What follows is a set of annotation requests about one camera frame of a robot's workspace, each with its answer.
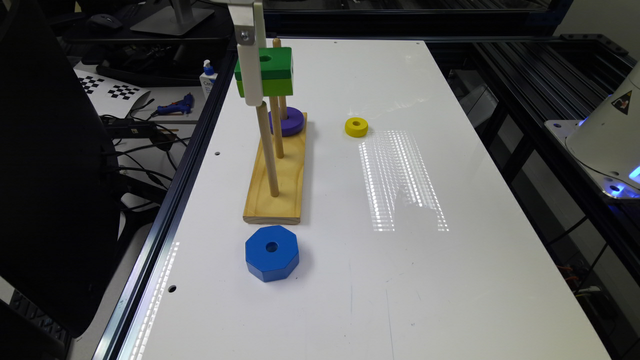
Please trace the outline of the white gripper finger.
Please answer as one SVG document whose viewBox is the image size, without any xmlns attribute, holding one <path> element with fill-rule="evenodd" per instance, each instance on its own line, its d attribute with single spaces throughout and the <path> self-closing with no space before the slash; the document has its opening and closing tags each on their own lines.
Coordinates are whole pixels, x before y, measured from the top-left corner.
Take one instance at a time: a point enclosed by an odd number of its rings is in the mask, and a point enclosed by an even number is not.
<svg viewBox="0 0 640 360">
<path fill-rule="evenodd" d="M 266 29 L 264 21 L 264 7 L 262 1 L 255 1 L 253 4 L 253 15 L 255 21 L 256 43 L 259 48 L 266 48 Z"/>
<path fill-rule="evenodd" d="M 229 3 L 228 10 L 234 25 L 245 102 L 257 107 L 263 102 L 264 95 L 259 56 L 261 48 L 256 43 L 253 4 Z"/>
</svg>

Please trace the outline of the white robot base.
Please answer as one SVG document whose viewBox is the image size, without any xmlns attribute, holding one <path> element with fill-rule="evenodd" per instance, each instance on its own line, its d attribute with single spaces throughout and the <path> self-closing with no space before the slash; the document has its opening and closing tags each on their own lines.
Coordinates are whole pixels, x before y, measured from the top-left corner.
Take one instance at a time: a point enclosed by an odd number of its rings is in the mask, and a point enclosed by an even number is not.
<svg viewBox="0 0 640 360">
<path fill-rule="evenodd" d="M 639 198 L 638 67 L 586 118 L 549 120 L 545 127 L 604 195 Z"/>
</svg>

